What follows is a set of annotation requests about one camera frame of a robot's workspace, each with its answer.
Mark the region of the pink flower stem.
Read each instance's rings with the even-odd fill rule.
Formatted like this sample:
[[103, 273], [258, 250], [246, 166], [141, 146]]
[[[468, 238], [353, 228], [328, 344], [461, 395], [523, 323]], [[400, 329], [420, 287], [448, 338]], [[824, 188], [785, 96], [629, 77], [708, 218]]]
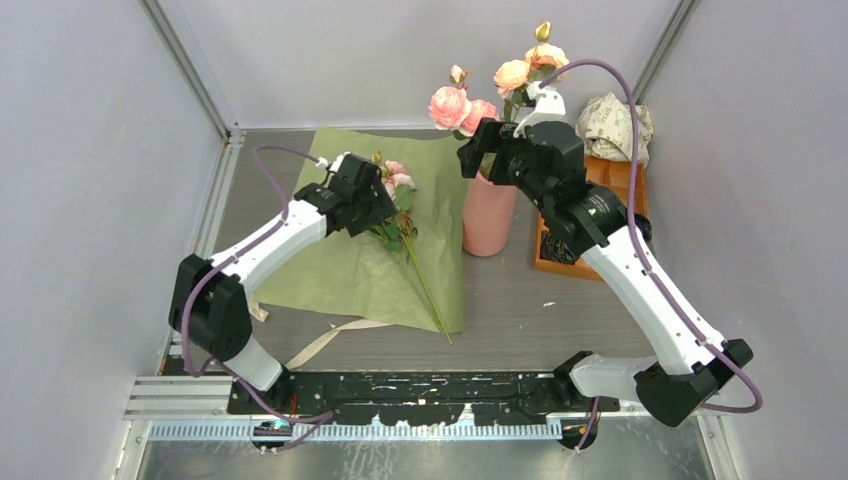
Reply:
[[499, 119], [494, 104], [469, 98], [466, 77], [467, 72], [462, 67], [453, 65], [449, 71], [449, 85], [438, 88], [428, 105], [434, 127], [450, 131], [459, 139], [473, 137], [484, 119]]
[[448, 344], [452, 345], [453, 339], [431, 293], [414, 245], [418, 229], [411, 218], [411, 212], [413, 194], [417, 191], [416, 184], [402, 163], [384, 160], [380, 152], [376, 152], [371, 161], [379, 169], [381, 184], [395, 207], [395, 213], [371, 227], [369, 231], [413, 274], [414, 285], [420, 291], [419, 297], [426, 305], [434, 326], [445, 335]]

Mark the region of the pink cylindrical vase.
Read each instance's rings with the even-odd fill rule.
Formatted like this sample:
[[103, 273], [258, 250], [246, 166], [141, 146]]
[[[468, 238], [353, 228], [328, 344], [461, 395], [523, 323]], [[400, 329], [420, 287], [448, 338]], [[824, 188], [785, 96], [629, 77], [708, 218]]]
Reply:
[[491, 257], [506, 246], [517, 190], [496, 185], [481, 173], [470, 181], [463, 209], [463, 249], [476, 257]]

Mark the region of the peach flower stem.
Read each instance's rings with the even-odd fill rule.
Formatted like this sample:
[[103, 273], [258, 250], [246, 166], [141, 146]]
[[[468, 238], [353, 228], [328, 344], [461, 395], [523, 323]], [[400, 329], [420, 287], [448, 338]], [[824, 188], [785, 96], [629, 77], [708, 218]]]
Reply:
[[540, 22], [534, 29], [536, 44], [522, 59], [504, 62], [495, 72], [493, 80], [497, 93], [503, 100], [501, 118], [514, 121], [521, 109], [522, 92], [528, 85], [542, 81], [556, 69], [569, 64], [565, 51], [550, 43], [552, 23]]

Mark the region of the peach paper bouquet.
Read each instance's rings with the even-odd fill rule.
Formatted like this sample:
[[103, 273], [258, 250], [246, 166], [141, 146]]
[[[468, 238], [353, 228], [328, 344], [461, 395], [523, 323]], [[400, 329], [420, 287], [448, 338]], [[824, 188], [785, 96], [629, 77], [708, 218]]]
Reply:
[[462, 210], [468, 181], [452, 135], [419, 140], [336, 128], [316, 131], [310, 154], [379, 153], [406, 167], [416, 190], [411, 220], [415, 258], [403, 260], [365, 232], [336, 232], [296, 254], [254, 293], [263, 304], [350, 315], [385, 324], [456, 334], [464, 327]]

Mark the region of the beige ribbon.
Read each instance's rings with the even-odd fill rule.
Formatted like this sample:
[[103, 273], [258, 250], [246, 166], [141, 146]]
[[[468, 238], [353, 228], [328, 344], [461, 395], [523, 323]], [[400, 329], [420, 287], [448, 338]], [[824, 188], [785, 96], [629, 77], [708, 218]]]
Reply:
[[[263, 309], [259, 302], [253, 297], [248, 298], [248, 311], [250, 315], [259, 322], [265, 322], [268, 319], [269, 312]], [[332, 340], [334, 340], [341, 332], [368, 330], [388, 327], [387, 323], [376, 322], [364, 318], [350, 321], [343, 325], [332, 325], [328, 332], [318, 336], [310, 342], [300, 352], [294, 355], [290, 360], [283, 363], [283, 366], [289, 370], [297, 370], [323, 350]]]

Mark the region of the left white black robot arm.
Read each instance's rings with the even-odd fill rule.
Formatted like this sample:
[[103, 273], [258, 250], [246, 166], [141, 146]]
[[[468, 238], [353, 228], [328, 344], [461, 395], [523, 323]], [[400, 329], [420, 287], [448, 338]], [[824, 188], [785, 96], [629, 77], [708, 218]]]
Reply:
[[253, 334], [249, 297], [306, 247], [341, 230], [359, 235], [397, 212], [372, 161], [343, 153], [316, 164], [320, 182], [284, 198], [280, 213], [229, 249], [184, 258], [173, 289], [170, 327], [245, 381], [269, 413], [288, 406], [293, 388], [289, 370]]

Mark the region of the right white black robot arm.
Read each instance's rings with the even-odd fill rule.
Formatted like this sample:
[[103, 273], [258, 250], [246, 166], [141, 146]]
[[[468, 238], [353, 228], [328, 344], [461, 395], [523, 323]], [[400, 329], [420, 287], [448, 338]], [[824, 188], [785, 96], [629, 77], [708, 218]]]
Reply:
[[583, 144], [562, 121], [520, 130], [482, 120], [457, 151], [461, 173], [476, 173], [494, 155], [490, 180], [513, 186], [538, 209], [569, 260], [581, 259], [612, 289], [648, 339], [646, 358], [579, 352], [558, 367], [558, 403], [582, 409], [593, 397], [640, 403], [656, 420], [678, 426], [753, 358], [742, 339], [712, 330], [651, 258], [629, 210], [608, 187], [587, 178]]

